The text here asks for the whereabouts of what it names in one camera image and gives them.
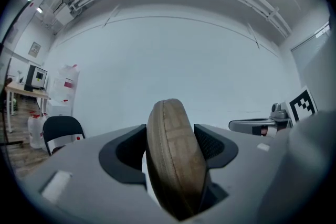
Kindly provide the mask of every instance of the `black chair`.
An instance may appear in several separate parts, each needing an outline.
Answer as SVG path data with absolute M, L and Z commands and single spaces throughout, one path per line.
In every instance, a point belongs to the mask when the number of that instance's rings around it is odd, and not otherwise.
M 48 146 L 49 141 L 74 134 L 81 134 L 85 138 L 82 126 L 75 118 L 70 116 L 53 116 L 48 118 L 43 125 L 43 137 L 49 155 L 51 156 Z

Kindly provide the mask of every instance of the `framed picture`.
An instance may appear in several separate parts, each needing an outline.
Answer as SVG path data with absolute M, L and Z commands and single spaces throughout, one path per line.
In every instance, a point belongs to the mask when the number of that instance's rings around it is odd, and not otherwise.
M 29 51 L 29 55 L 30 56 L 33 56 L 33 57 L 37 57 L 37 55 L 38 55 L 38 52 L 40 51 L 40 48 L 41 48 L 41 46 L 38 44 L 38 43 L 36 43 L 36 42 L 34 42 L 33 44 L 32 44 L 32 47 L 30 48 L 30 51 Z

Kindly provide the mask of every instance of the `white sticker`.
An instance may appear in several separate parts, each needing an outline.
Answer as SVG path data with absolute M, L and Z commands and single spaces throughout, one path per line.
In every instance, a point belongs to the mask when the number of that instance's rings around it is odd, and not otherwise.
M 257 146 L 257 148 L 259 148 L 260 150 L 263 150 L 263 151 L 268 151 L 269 150 L 269 145 L 261 143 Z
M 42 191 L 42 196 L 54 205 L 70 182 L 72 174 L 65 171 L 57 171 L 48 185 Z

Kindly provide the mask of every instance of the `white wall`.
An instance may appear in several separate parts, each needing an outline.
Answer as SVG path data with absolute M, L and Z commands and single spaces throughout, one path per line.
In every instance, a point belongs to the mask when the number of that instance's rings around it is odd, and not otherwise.
M 30 64 L 41 66 L 54 40 L 52 32 L 41 25 L 40 20 L 34 16 L 15 47 L 8 74 L 15 77 L 18 75 L 17 71 L 20 70 L 21 77 L 26 79 Z M 28 54 L 33 42 L 41 46 L 36 58 Z
M 54 40 L 52 32 L 41 25 L 40 20 L 34 16 L 21 35 L 14 53 L 38 65 L 42 65 Z M 28 54 L 33 42 L 41 46 L 36 58 Z
M 281 59 L 259 33 L 265 48 L 258 49 L 244 24 L 203 10 L 178 17 L 176 5 L 166 5 L 162 17 L 153 16 L 154 6 L 141 6 L 133 18 L 122 9 L 102 27 L 113 8 L 90 23 L 69 25 L 44 65 L 51 79 L 61 65 L 78 65 L 74 117 L 87 137 L 146 124 L 162 99 L 180 99 L 191 124 L 223 128 L 234 119 L 268 117 L 271 105 L 283 100 Z
M 333 28 L 331 31 L 327 42 L 303 72 L 304 80 L 319 111 L 336 110 L 336 35 Z
M 0 16 L 0 41 L 3 42 L 11 23 L 21 11 L 27 0 L 9 0 Z
M 18 71 L 21 71 L 20 77 L 23 77 L 28 69 L 29 61 L 22 57 L 12 56 L 10 62 L 8 76 L 15 80 L 15 77 L 18 76 Z
M 291 91 L 301 89 L 300 78 L 291 49 L 310 37 L 329 20 L 329 10 L 325 1 L 312 7 L 309 13 L 294 27 L 292 34 L 280 44 L 285 72 Z

